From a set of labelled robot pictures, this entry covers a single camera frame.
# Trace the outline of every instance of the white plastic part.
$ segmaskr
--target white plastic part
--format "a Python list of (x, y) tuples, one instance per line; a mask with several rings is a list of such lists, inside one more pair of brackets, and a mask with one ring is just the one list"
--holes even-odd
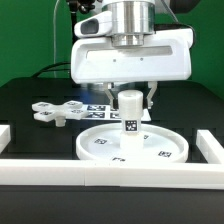
[(78, 40), (72, 49), (76, 83), (185, 80), (191, 75), (191, 29), (145, 35), (144, 45), (114, 48), (111, 38)]
[[(82, 25), (93, 19), (97, 20), (99, 23), (98, 32), (94, 34), (83, 34), (81, 31)], [(111, 30), (112, 30), (112, 12), (110, 11), (102, 12), (96, 16), (93, 16), (89, 19), (81, 21), (75, 25), (75, 35), (79, 38), (105, 36), (109, 34)]]
[(0, 125), (0, 153), (5, 149), (11, 140), (10, 126)]
[(224, 148), (210, 131), (198, 130), (196, 145), (208, 163), (224, 164)]
[(76, 153), (81, 160), (141, 162), (185, 162), (188, 143), (177, 133), (165, 128), (142, 124), (144, 148), (120, 148), (121, 124), (95, 126), (76, 139)]
[(69, 160), (0, 160), (0, 185), (224, 189), (224, 166)]
[(140, 120), (143, 116), (143, 93), (125, 90), (118, 93), (119, 115), (124, 120)]
[(57, 127), (64, 127), (66, 119), (80, 120), (88, 116), (88, 111), (81, 110), (83, 104), (78, 101), (69, 101), (63, 105), (53, 105), (46, 102), (39, 102), (32, 105), (34, 111), (39, 111), (34, 114), (36, 120), (49, 122), (56, 121)]
[(122, 120), (120, 147), (123, 150), (140, 150), (144, 147), (144, 134), (141, 132), (143, 116), (143, 93), (125, 90), (118, 94), (119, 116)]
[(118, 2), (147, 2), (147, 3), (155, 4), (155, 0), (103, 0), (102, 7), (109, 4), (118, 3)]

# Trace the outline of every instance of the white circular tray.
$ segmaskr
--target white circular tray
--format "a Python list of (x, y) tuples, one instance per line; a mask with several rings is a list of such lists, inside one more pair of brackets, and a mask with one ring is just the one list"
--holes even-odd
[(188, 157), (188, 143), (179, 134), (153, 125), (141, 125), (144, 147), (140, 150), (120, 148), (121, 123), (95, 126), (82, 132), (76, 140), (81, 160), (114, 160), (136, 162), (179, 162)]

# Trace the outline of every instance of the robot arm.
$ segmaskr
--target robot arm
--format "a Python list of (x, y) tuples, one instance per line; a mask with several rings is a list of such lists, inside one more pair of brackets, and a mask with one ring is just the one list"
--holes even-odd
[[(72, 50), (74, 81), (104, 83), (112, 102), (110, 83), (149, 82), (154, 93), (156, 84), (152, 83), (187, 79), (191, 75), (193, 31), (179, 28), (155, 32), (154, 16), (164, 2), (104, 0), (102, 13), (76, 24), (75, 33), (81, 39)], [(168, 0), (165, 5), (169, 8), (174, 2)]]

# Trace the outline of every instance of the white cylinder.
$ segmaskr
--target white cylinder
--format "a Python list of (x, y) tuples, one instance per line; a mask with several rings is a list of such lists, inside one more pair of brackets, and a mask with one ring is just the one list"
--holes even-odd
[(143, 116), (143, 93), (126, 90), (118, 94), (119, 116), (122, 121), (120, 148), (133, 152), (143, 149), (144, 135), (141, 132)]
[(143, 116), (143, 93), (125, 90), (118, 94), (119, 115), (122, 120), (139, 120)]

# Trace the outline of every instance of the black cable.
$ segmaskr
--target black cable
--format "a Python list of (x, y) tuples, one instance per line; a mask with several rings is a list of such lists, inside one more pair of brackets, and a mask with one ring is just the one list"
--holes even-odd
[(71, 69), (69, 69), (69, 68), (49, 69), (49, 70), (44, 70), (43, 72), (60, 72), (60, 71), (71, 71)]
[(52, 65), (48, 65), (48, 66), (42, 68), (41, 70), (39, 70), (38, 72), (34, 73), (31, 77), (37, 78), (41, 73), (49, 71), (50, 68), (55, 68), (55, 67), (58, 67), (61, 65), (70, 65), (70, 64), (71, 64), (70, 62), (65, 61), (65, 62), (58, 62), (58, 63), (52, 64)]

